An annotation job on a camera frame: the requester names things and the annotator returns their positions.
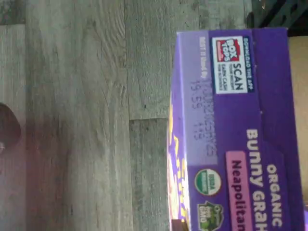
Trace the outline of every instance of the black grid object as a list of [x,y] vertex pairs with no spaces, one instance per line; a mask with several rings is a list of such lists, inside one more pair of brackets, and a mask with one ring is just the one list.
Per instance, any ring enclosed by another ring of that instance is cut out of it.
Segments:
[[308,0],[252,0],[247,27],[286,27],[289,36],[308,35]]

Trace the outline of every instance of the non-gmo seal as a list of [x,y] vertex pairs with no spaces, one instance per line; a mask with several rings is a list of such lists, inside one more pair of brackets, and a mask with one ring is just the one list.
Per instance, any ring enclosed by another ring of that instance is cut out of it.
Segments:
[[194,183],[199,193],[206,196],[217,194],[221,188],[220,175],[209,168],[199,171],[194,179]]
[[219,230],[223,222],[223,207],[208,201],[198,204],[199,230],[216,231]]

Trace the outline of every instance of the bunny grahams box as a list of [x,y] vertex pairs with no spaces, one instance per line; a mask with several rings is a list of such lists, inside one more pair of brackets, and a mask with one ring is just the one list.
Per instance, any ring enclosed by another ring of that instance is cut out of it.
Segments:
[[303,231],[286,29],[179,32],[167,132],[174,231]]

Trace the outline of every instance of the printed expiration date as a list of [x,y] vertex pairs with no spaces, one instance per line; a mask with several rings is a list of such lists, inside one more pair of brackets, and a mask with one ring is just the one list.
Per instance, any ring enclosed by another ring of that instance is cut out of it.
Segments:
[[191,82],[191,106],[193,110],[203,114],[193,123],[193,137],[203,140],[207,145],[207,154],[216,153],[216,135],[214,121],[214,102],[212,82],[210,79]]

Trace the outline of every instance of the yellow graphic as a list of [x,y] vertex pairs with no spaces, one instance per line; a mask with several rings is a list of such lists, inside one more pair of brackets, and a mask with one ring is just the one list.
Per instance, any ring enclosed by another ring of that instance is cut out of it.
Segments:
[[173,164],[171,155],[167,153],[167,177],[168,177],[168,200],[169,200],[169,213],[171,219],[178,219],[179,213],[180,216],[185,218],[182,219],[182,222],[189,224],[188,212],[186,207],[188,206],[188,198],[185,195],[188,190],[186,181],[185,181],[185,159],[180,159],[179,154],[179,145],[180,141],[178,137],[173,134],[173,105],[170,98],[170,107],[169,107],[169,128],[168,128],[168,137],[167,143],[169,146],[172,145],[172,140],[175,144],[175,158],[176,162],[176,171],[173,172]]

